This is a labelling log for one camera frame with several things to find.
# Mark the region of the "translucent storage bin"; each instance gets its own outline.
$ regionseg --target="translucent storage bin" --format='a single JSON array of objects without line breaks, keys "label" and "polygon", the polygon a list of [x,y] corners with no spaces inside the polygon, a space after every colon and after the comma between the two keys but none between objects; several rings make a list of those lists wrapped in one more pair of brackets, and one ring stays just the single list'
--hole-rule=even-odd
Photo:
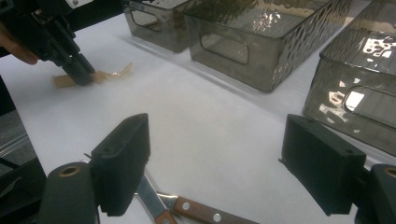
[{"label": "translucent storage bin", "polygon": [[189,46],[183,12],[201,0],[127,1],[124,14],[133,36],[173,52]]},{"label": "translucent storage bin", "polygon": [[350,0],[212,0],[185,12],[191,57],[272,91],[344,23]]},{"label": "translucent storage bin", "polygon": [[396,156],[396,4],[374,1],[321,53],[304,113]]}]

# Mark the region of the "knife blade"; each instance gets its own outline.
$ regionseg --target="knife blade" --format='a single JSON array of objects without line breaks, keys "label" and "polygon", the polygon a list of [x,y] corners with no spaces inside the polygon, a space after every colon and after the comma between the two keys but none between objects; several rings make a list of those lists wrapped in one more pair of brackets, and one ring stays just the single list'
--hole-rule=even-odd
[{"label": "knife blade", "polygon": [[163,203],[176,215],[190,218],[200,223],[210,224],[258,224],[257,222],[238,217],[219,209],[180,197],[158,192]]},{"label": "knife blade", "polygon": [[152,187],[146,175],[143,175],[137,187],[137,194],[154,218],[156,224],[177,224],[169,209],[167,209],[163,201],[157,195],[157,192],[154,187]]}]

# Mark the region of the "white tabletop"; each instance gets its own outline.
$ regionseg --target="white tabletop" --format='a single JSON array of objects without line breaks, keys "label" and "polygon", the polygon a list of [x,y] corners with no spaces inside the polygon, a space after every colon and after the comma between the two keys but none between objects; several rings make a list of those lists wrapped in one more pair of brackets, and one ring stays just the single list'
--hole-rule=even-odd
[{"label": "white tabletop", "polygon": [[[318,64],[317,50],[272,93],[256,91],[191,60],[133,38],[123,15],[77,32],[81,52],[96,70],[133,63],[125,79],[56,90],[51,62],[35,66],[12,56],[2,75],[48,174],[85,159],[123,119],[148,113],[151,157],[147,174],[159,191],[260,223],[351,224],[326,217],[278,159],[287,114],[301,114]],[[102,223],[151,223],[133,200],[123,217]],[[181,219],[179,223],[191,223]]]}]

